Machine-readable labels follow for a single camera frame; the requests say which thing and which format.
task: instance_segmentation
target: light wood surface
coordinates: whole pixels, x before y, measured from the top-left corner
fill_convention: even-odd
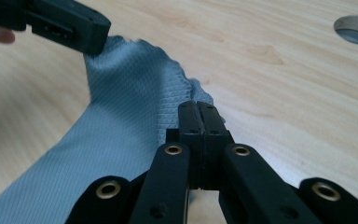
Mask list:
[[[166,50],[212,95],[236,142],[286,182],[320,176],[358,197],[358,45],[333,29],[358,1],[81,2],[112,21],[110,35]],[[0,192],[88,101],[80,53],[29,31],[0,45]],[[211,194],[196,194],[190,223],[224,223]]]

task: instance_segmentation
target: blue cloth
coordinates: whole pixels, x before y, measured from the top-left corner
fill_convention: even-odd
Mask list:
[[[146,171],[177,106],[213,103],[179,63],[147,42],[108,38],[85,56],[90,103],[63,139],[0,195],[0,224],[63,223],[76,200],[106,175],[132,180]]]

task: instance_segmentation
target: round hole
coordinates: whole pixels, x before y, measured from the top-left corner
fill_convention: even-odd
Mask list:
[[[234,147],[232,151],[237,154],[238,156],[247,156],[251,153],[248,148],[245,147]]]
[[[100,199],[110,199],[118,195],[120,192],[120,185],[118,182],[111,180],[106,181],[97,188],[96,194]]]
[[[358,44],[358,16],[339,18],[334,23],[334,29],[343,39]]]
[[[284,217],[288,219],[298,219],[298,212],[296,209],[289,206],[282,206],[280,210]]]
[[[150,208],[149,214],[155,219],[167,216],[168,207],[164,203],[158,203]]]
[[[170,146],[165,148],[165,152],[170,155],[178,155],[182,152],[182,148],[178,146]]]
[[[312,185],[312,190],[319,197],[331,202],[336,202],[341,198],[341,195],[338,193],[338,191],[325,183],[318,182]]]

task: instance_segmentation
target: black metal bracket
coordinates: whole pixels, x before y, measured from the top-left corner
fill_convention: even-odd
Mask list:
[[[358,200],[334,182],[287,185],[252,147],[235,144],[217,109],[178,108],[150,170],[135,180],[92,183],[67,223],[186,223],[191,189],[219,190],[227,223],[358,223]]]
[[[111,22],[73,0],[0,0],[0,25],[33,33],[88,54],[103,50]]]

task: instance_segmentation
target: fingertip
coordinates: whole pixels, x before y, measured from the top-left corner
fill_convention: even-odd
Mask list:
[[[11,30],[8,30],[4,27],[0,27],[0,43],[11,44],[15,40],[16,40],[16,36],[14,36]]]

